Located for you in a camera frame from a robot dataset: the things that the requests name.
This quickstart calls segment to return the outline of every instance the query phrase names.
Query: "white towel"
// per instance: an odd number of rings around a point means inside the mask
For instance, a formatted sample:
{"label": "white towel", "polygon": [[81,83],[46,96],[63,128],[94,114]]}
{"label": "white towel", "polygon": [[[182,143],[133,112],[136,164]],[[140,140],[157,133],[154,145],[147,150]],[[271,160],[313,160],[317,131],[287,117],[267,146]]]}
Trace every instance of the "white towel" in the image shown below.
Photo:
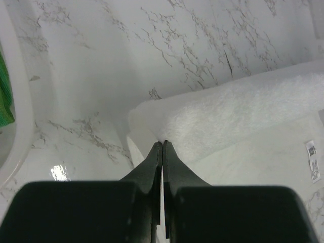
{"label": "white towel", "polygon": [[303,200],[324,187],[313,184],[305,143],[313,140],[319,172],[324,176],[324,126],[318,113],[262,130],[208,157],[188,164],[212,185],[281,185]]}
{"label": "white towel", "polygon": [[323,108],[324,61],[319,60],[144,102],[130,112],[129,126],[171,141],[190,163]]}

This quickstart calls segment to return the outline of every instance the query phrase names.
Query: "marble floor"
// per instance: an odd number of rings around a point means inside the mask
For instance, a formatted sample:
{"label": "marble floor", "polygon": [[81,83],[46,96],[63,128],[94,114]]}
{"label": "marble floor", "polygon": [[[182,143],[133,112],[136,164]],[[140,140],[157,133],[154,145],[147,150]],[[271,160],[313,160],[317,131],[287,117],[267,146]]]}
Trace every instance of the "marble floor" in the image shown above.
{"label": "marble floor", "polygon": [[[324,57],[307,0],[4,0],[33,99],[31,151],[0,216],[36,180],[115,180],[130,109]],[[324,239],[324,188],[305,205]]]}

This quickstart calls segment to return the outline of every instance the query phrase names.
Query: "green towel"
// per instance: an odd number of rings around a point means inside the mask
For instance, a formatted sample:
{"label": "green towel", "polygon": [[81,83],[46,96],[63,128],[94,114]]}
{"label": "green towel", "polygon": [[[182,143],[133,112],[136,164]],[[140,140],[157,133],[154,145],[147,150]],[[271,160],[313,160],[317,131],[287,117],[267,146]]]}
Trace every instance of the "green towel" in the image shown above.
{"label": "green towel", "polygon": [[5,61],[0,53],[0,127],[13,123],[14,116],[10,111],[12,94],[10,88],[9,74]]}

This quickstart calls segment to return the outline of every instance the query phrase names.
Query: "dark object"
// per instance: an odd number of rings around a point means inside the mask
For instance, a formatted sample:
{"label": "dark object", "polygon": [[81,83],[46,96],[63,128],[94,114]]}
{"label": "dark object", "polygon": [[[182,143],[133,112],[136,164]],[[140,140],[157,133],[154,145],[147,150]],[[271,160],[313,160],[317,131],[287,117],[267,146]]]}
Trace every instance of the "dark object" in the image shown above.
{"label": "dark object", "polygon": [[318,242],[285,187],[214,187],[168,141],[117,182],[36,182],[15,196],[0,242],[155,242],[163,166],[170,242]]}

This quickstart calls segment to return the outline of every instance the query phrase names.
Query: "fabric tag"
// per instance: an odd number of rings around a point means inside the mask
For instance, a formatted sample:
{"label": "fabric tag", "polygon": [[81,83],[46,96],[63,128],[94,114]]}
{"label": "fabric tag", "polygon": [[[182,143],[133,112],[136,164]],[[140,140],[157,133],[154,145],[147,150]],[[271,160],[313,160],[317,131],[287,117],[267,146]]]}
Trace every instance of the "fabric tag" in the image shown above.
{"label": "fabric tag", "polygon": [[310,171],[312,175],[313,183],[320,180],[320,174],[318,169],[318,163],[317,163],[317,153],[314,146],[314,141],[311,140],[306,143],[306,148],[308,152],[309,157],[309,165],[310,165]]}

